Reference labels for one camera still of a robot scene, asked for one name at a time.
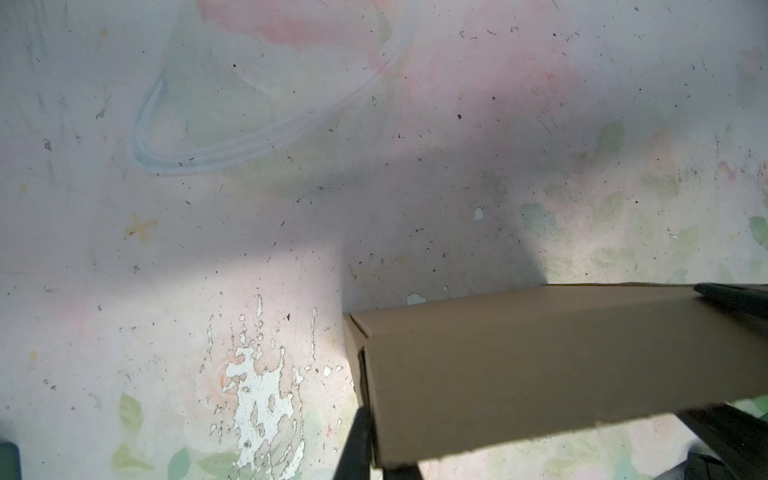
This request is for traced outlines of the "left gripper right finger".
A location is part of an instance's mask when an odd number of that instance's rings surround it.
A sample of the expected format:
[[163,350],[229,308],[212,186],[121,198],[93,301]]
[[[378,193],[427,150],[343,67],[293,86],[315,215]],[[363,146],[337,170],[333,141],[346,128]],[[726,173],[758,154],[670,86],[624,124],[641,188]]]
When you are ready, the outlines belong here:
[[383,470],[384,480],[423,480],[423,476],[417,464],[401,466],[394,469]]

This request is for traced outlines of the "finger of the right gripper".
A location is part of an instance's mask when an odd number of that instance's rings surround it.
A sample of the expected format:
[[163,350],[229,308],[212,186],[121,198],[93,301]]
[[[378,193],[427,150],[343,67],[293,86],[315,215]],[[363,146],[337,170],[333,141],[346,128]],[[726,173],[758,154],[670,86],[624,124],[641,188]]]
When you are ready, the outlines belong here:
[[676,416],[720,458],[734,479],[767,478],[766,420],[727,404]]
[[701,298],[724,310],[767,319],[767,291],[754,286],[699,283],[694,290]]

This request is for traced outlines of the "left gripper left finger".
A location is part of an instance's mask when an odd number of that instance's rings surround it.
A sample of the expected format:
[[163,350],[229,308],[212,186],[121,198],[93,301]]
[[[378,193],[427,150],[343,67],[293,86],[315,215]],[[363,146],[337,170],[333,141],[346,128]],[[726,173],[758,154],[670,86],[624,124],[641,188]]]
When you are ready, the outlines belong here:
[[360,407],[353,419],[333,480],[369,480],[374,428],[369,409]]

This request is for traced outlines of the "brown cardboard box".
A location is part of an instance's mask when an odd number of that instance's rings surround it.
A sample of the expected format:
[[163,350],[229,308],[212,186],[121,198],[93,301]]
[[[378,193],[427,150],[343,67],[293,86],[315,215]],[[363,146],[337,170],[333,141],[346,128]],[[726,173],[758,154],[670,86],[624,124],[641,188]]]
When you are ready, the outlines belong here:
[[767,391],[767,319],[695,285],[545,285],[347,313],[385,469]]

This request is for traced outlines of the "green rectangular block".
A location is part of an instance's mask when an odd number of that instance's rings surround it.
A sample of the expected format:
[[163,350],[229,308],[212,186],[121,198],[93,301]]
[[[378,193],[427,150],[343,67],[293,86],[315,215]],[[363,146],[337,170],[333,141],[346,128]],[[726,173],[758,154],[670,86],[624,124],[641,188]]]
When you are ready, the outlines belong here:
[[21,480],[21,461],[18,447],[11,442],[0,444],[0,480]]

